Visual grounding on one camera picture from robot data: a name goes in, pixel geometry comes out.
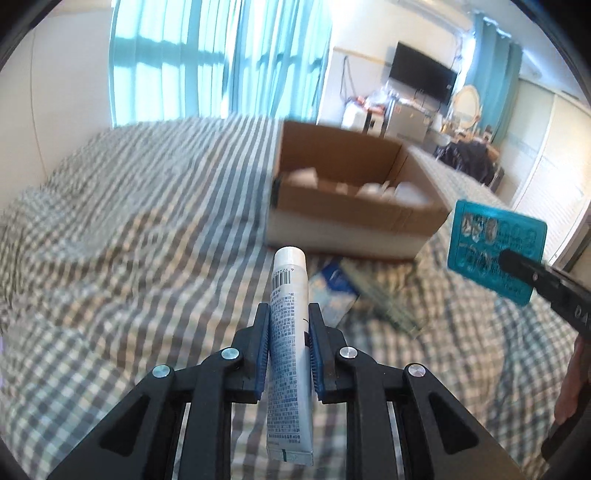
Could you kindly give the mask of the person right hand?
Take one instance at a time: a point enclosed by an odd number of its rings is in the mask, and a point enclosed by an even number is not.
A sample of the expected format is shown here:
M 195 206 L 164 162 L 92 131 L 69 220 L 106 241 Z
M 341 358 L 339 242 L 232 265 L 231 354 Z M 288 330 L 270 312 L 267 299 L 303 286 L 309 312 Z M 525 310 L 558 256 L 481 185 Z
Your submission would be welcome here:
M 578 398 L 584 385 L 589 381 L 589 368 L 583 367 L 583 354 L 588 342 L 578 336 L 574 351 L 563 379 L 560 393 L 554 408 L 554 419 L 559 425 L 572 417 L 578 408 Z

